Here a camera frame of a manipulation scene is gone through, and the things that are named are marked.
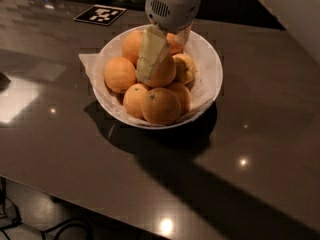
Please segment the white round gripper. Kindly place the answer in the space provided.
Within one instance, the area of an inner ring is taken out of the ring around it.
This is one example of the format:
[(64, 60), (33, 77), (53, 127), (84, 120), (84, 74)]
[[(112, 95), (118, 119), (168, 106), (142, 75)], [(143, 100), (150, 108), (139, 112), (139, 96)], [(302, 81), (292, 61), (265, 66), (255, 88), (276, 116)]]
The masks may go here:
[(201, 0), (145, 1), (145, 12), (153, 25), (142, 32), (136, 67), (139, 81), (147, 83), (168, 55), (170, 44), (165, 32), (177, 33), (174, 35), (175, 43), (179, 46), (186, 45), (192, 30), (190, 24), (198, 13), (200, 3)]

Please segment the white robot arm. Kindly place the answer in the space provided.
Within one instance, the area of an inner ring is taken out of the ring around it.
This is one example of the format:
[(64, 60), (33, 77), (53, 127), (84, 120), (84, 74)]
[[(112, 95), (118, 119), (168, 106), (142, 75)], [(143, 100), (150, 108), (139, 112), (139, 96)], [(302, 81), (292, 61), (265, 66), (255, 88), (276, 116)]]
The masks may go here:
[(151, 25), (143, 30), (137, 62), (137, 79), (147, 83), (169, 53), (168, 33), (187, 29), (198, 13), (201, 0), (146, 0)]

